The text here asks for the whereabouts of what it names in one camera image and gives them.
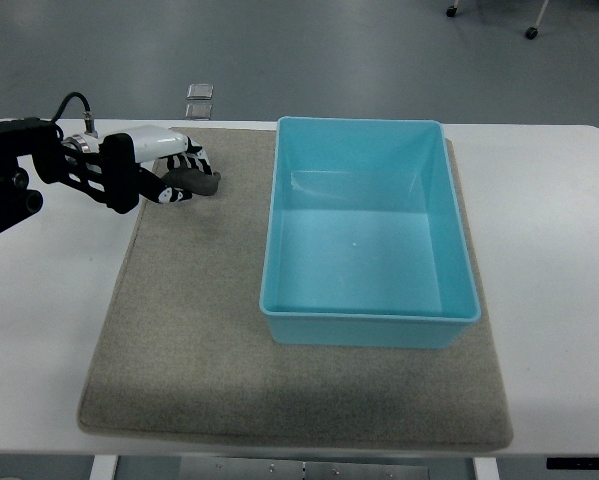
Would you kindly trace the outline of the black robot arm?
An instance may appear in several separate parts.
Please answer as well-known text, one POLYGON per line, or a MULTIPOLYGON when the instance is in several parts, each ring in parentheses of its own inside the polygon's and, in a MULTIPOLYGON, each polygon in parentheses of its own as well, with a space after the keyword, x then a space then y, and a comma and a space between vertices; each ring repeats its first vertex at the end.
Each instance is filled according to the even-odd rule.
POLYGON ((80 92, 66 95, 49 120, 0 121, 0 234, 38 213, 44 203, 42 194, 30 187, 28 171, 19 164, 24 156, 32 158, 43 182, 62 183, 99 203, 107 201, 101 156, 65 139, 57 124, 72 99, 84 107, 85 132, 95 134, 90 104, 80 92))

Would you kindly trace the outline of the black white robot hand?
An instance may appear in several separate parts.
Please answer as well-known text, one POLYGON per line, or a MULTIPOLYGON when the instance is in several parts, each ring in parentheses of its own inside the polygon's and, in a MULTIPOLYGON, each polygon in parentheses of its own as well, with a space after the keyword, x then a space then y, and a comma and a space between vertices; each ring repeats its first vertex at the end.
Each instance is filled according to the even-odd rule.
POLYGON ((132 210, 141 197, 176 203, 195 194, 161 179, 175 168, 216 171, 204 148, 189 136, 145 125, 97 138, 88 132, 62 141, 67 172, 61 181, 117 213, 132 210))

